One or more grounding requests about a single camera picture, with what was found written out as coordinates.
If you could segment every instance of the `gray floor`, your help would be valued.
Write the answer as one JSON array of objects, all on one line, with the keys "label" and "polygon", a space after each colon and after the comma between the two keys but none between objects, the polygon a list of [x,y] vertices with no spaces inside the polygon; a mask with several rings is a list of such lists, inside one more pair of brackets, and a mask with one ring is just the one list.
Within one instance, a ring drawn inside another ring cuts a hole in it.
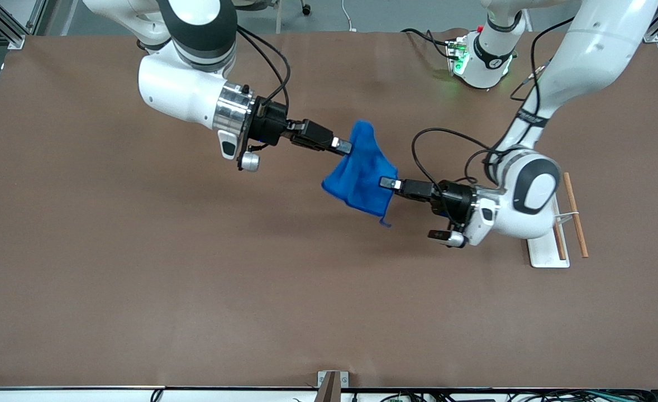
[{"label": "gray floor", "polygon": [[[349,29],[341,0],[308,0],[312,13],[304,16],[299,0],[283,0],[282,31],[345,31]],[[531,10],[533,30],[574,15],[579,3]],[[352,25],[359,32],[396,32],[403,28],[444,31],[461,26],[474,28],[485,21],[485,11],[477,0],[345,0]],[[46,16],[43,29],[49,35],[128,35],[125,28],[94,15],[81,0],[58,0]],[[273,34],[276,11],[238,11],[240,25],[257,34]],[[0,46],[0,66],[7,50]]]}]

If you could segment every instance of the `silver knob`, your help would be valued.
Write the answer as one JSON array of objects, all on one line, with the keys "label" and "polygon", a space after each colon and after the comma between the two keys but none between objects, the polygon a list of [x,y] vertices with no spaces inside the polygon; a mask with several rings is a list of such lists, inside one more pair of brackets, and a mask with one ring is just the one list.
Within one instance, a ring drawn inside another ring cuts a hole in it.
[{"label": "silver knob", "polygon": [[252,152],[245,152],[242,154],[242,168],[247,171],[257,171],[260,168],[260,155],[253,154]]}]

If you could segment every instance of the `brown table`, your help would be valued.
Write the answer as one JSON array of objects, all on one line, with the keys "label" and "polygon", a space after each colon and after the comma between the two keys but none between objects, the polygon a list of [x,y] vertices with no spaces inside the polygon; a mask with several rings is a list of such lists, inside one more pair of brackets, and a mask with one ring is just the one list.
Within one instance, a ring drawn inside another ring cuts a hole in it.
[{"label": "brown table", "polygon": [[[530,38],[489,92],[402,33],[270,39],[293,64],[290,116],[344,137],[372,121],[404,178],[421,178],[409,145],[425,127],[497,140],[529,70]],[[658,387],[656,45],[538,144],[571,173],[590,247],[579,259],[569,229],[572,267],[538,270],[499,234],[428,241],[445,222],[426,204],[393,199],[391,229],[347,208],[320,187],[327,152],[285,142],[236,171],[213,132],[142,102],[134,41],[30,37],[7,56],[0,386],[303,386],[344,369],[355,386]],[[268,94],[242,41],[238,59],[231,79]],[[474,151],[441,133],[418,146],[438,178]]]}]

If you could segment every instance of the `blue cloth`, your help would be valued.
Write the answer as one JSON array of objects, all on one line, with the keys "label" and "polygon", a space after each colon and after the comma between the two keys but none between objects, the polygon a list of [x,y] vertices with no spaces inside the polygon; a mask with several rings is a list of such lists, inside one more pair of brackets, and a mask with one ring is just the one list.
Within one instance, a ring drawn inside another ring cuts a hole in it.
[{"label": "blue cloth", "polygon": [[393,191],[378,183],[382,176],[398,179],[398,170],[378,147],[370,122],[357,121],[349,141],[351,153],[324,178],[322,188],[352,208],[381,217],[383,224]]}]

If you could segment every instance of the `wooden stick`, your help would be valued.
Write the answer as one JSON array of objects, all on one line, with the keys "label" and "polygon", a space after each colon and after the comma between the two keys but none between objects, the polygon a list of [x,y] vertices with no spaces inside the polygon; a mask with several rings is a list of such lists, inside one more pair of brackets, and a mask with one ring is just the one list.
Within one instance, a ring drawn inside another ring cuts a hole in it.
[{"label": "wooden stick", "polygon": [[[570,202],[570,209],[573,213],[577,212],[577,203],[575,202],[575,194],[572,192],[572,182],[570,181],[570,174],[565,171],[563,173],[565,180],[565,189],[567,190],[567,199]],[[582,232],[582,222],[580,221],[580,214],[573,214],[572,220],[575,222],[575,231],[577,231],[577,243],[580,245],[580,254],[582,258],[589,257],[587,253],[587,243],[585,242],[585,234]]]},{"label": "wooden stick", "polygon": [[562,232],[560,232],[560,226],[557,222],[557,214],[559,214],[559,211],[555,210],[555,203],[551,204],[553,204],[553,213],[555,214],[555,221],[553,222],[553,233],[555,234],[555,241],[557,242],[557,254],[560,256],[560,260],[564,261],[567,260],[567,251],[565,250]]}]

